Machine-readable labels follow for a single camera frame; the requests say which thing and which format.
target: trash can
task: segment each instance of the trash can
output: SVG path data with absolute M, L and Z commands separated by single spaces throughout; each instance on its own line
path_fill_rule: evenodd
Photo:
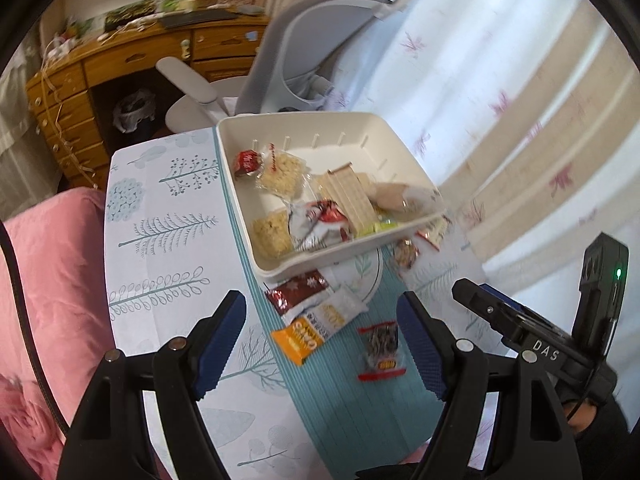
M 132 144 L 145 142 L 153 135 L 156 96 L 146 88 L 126 96 L 113 109 L 113 125 L 130 137 Z

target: office chair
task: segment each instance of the office chair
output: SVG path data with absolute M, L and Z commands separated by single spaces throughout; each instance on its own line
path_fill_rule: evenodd
M 237 114 L 319 110 L 333 89 L 318 73 L 324 62 L 374 20 L 410 1 L 297 2 L 268 25 L 248 76 L 209 83 L 179 59 L 162 58 L 156 68 L 186 94 L 167 112 L 166 126 L 181 133 Z

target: metal screw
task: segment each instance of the metal screw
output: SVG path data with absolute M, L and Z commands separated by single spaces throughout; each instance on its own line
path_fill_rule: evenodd
M 522 353 L 522 358 L 527 362 L 527 363 L 535 363 L 538 360 L 538 356 L 536 355 L 535 352 L 531 351 L 531 350 L 525 350 Z
M 108 363 L 113 363 L 114 361 L 117 361 L 121 355 L 122 355 L 122 352 L 117 348 L 114 348 L 113 350 L 109 350 L 104 355 L 104 360 L 107 361 Z
M 462 352 L 471 352 L 474 349 L 474 344 L 469 339 L 458 339 L 456 347 Z
M 184 337 L 174 337 L 169 341 L 171 350 L 182 350 L 185 346 L 187 346 L 187 339 Z

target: drawer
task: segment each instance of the drawer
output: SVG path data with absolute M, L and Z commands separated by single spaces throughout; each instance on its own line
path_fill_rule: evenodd
M 194 61 L 191 63 L 191 68 L 211 83 L 218 79 L 247 75 L 253 63 L 253 57 L 225 57 Z
M 109 166 L 101 166 L 95 170 L 92 180 L 98 185 L 98 189 L 101 191 L 107 191 L 107 181 L 109 179 Z M 69 186 L 71 187 L 91 187 L 89 181 L 85 179 L 84 175 L 76 175 L 69 179 Z
M 81 152 L 94 144 L 102 142 L 95 119 L 89 119 L 72 126 L 68 130 L 63 130 L 62 137 L 68 142 L 68 147 L 74 153 Z M 68 155 L 68 151 L 62 146 L 62 141 L 57 135 L 47 137 L 46 141 L 56 160 L 65 158 Z
M 90 148 L 82 150 L 81 152 L 77 152 L 76 157 L 78 158 L 78 162 L 80 162 L 82 166 L 91 168 L 94 171 L 96 170 L 96 168 L 100 168 L 101 166 L 108 164 L 111 160 L 102 143 L 91 146 Z M 62 172 L 67 178 L 72 178 L 76 175 L 80 175 L 80 171 L 71 161 L 70 156 L 61 158 L 59 161 L 59 165 L 62 169 Z
M 94 117 L 94 110 L 91 106 L 91 101 L 89 101 L 88 92 L 85 90 L 78 95 L 74 95 L 61 105 L 50 108 L 48 114 L 43 112 L 38 116 L 38 124 L 45 138 L 51 137 L 56 133 L 56 129 L 52 124 L 52 121 L 55 121 L 56 117 L 58 117 L 58 124 L 62 130 L 67 130 L 76 124 L 92 119 Z
M 193 59 L 255 56 L 263 34 L 264 27 L 255 25 L 199 28 L 194 32 Z
M 161 34 L 146 40 L 116 46 L 84 62 L 87 84 L 99 85 L 117 77 L 153 68 L 166 56 L 182 57 L 180 42 L 191 41 L 191 31 Z
M 34 115 L 42 113 L 47 106 L 51 108 L 58 102 L 62 102 L 65 99 L 86 90 L 86 82 L 84 81 L 84 73 L 82 72 L 82 66 L 80 63 L 75 63 L 60 72 L 56 72 L 49 76 L 48 79 L 51 85 L 55 88 L 55 91 L 52 90 L 45 81 L 43 94 L 40 79 L 38 79 L 34 86 L 27 89 L 29 108 Z

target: curtain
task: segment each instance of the curtain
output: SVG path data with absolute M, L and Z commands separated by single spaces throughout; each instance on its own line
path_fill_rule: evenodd
M 60 170 L 37 133 L 24 88 L 40 69 L 32 29 L 0 76 L 0 218 L 12 216 L 56 193 Z
M 277 14 L 296 0 L 268 1 Z M 461 254 L 561 326 L 601 231 L 640 251 L 640 76 L 587 0 L 417 0 L 362 31 L 332 80 L 327 109 L 385 118 L 440 187 L 466 232 Z M 610 358 L 630 422 L 635 261 Z

